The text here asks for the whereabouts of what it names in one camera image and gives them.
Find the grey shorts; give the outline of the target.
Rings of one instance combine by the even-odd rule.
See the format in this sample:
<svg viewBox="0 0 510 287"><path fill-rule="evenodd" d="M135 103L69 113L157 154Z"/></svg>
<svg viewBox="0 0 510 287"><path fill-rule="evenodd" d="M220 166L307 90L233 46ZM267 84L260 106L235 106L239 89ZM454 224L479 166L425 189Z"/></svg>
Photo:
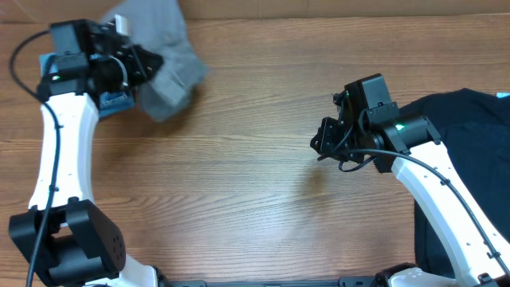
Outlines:
<svg viewBox="0 0 510 287"><path fill-rule="evenodd" d="M195 53L177 0L127 0L112 7L103 22L123 16L131 41L163 58L155 76L139 87L138 105L156 122L186 108L195 86L206 76L206 66Z"/></svg>

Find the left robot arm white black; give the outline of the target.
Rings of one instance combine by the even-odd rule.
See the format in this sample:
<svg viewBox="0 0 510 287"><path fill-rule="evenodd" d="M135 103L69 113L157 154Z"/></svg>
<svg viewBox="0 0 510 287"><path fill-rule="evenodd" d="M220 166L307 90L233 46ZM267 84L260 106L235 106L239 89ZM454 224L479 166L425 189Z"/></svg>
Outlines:
<svg viewBox="0 0 510 287"><path fill-rule="evenodd" d="M153 78L163 59L139 45L102 44L47 54L37 98L44 122L37 185L9 235L47 286L165 286L161 271L126 251L120 228L95 204L92 140L100 98Z"/></svg>

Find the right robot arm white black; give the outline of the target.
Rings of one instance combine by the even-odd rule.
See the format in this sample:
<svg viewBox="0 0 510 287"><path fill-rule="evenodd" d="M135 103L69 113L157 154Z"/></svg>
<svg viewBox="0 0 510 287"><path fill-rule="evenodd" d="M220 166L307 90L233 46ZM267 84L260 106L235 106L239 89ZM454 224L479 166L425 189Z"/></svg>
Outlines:
<svg viewBox="0 0 510 287"><path fill-rule="evenodd" d="M489 221L457 173L438 130L420 113L396 104L358 109L335 100L338 116L325 117L311 147L321 159L388 167L412 194L444 247L453 276L413 264L385 269L377 286L507 286L509 243Z"/></svg>

